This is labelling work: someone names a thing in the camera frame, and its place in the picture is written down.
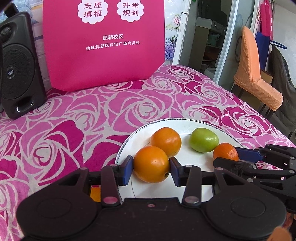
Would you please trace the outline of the right hand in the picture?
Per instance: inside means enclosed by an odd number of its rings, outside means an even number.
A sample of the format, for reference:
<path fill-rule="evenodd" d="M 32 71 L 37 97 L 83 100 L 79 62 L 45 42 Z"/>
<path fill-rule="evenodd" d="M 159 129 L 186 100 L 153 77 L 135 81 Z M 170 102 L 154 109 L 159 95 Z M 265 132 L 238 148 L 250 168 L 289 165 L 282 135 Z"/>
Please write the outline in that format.
<path fill-rule="evenodd" d="M 276 227 L 267 241 L 292 240 L 295 240 L 295 214 L 288 213 L 283 226 Z"/>

